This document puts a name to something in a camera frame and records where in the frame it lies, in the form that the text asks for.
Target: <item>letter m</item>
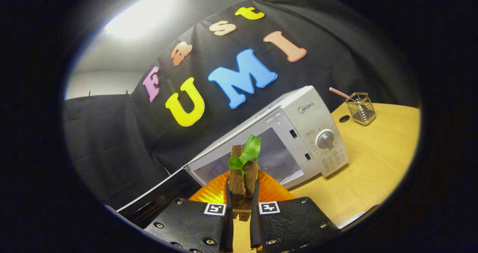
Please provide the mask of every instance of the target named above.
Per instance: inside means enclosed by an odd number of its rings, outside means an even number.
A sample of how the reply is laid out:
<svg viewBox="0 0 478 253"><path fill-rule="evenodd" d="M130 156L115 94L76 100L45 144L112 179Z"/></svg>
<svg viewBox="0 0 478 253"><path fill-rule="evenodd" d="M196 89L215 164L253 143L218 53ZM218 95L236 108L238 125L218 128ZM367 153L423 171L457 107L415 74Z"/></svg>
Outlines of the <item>letter m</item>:
<svg viewBox="0 0 478 253"><path fill-rule="evenodd" d="M256 87L264 88L277 78L275 72L269 71L254 56L252 49L241 51L236 56L239 72L219 67L208 76L209 81L215 81L229 98L229 107L234 109L244 103L246 96L238 93L234 87L247 93L254 93L251 75L256 80Z"/></svg>

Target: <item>pink straw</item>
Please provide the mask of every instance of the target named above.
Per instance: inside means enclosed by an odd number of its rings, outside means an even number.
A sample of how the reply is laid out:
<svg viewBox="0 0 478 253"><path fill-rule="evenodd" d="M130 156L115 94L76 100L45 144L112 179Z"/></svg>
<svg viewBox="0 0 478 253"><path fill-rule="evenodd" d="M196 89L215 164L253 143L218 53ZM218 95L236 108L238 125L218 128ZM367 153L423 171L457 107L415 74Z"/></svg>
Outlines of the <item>pink straw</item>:
<svg viewBox="0 0 478 253"><path fill-rule="evenodd" d="M337 89L334 89L334 88L330 87L329 91L331 91L333 93L336 93L336 94L340 95L341 97L345 97L346 99L348 99L348 95L346 95L345 93L342 93L341 91L339 91Z"/></svg>

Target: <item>microwave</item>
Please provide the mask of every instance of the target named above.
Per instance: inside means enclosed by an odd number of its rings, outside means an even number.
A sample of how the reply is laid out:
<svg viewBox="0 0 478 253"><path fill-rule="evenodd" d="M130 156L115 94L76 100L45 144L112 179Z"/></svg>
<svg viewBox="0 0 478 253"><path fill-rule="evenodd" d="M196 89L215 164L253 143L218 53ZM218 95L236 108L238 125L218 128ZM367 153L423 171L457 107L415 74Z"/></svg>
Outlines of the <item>microwave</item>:
<svg viewBox="0 0 478 253"><path fill-rule="evenodd" d="M348 163L337 125L313 86L285 93L222 136L182 169L200 185L229 170L232 145L253 134L261 139L258 169L285 188Z"/></svg>

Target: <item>orange plate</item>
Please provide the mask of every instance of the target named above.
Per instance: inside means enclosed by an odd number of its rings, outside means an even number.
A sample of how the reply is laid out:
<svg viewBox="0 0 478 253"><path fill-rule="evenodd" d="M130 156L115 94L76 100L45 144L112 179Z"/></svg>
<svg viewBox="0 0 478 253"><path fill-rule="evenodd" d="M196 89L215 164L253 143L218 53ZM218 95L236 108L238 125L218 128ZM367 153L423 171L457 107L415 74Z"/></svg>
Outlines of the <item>orange plate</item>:
<svg viewBox="0 0 478 253"><path fill-rule="evenodd" d="M270 175L258 171L259 174L259 202L285 201L295 199L285 187L280 185ZM191 201L225 204L226 203L226 183L229 172L218 175L209 183L200 188L193 196Z"/></svg>

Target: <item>table surface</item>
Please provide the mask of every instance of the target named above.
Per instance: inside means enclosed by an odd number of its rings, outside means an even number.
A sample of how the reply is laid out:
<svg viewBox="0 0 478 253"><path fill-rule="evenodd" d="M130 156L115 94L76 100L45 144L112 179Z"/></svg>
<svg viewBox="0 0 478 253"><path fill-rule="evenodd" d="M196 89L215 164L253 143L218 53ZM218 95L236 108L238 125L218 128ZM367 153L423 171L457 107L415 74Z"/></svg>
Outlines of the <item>table surface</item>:
<svg viewBox="0 0 478 253"><path fill-rule="evenodd" d="M295 197L310 197L336 225L381 204L400 183L415 154L420 110L374 103L376 119L362 126L350 118L347 104L332 112L348 163L329 177L321 174L289 189ZM250 249L249 221L234 220L234 252Z"/></svg>

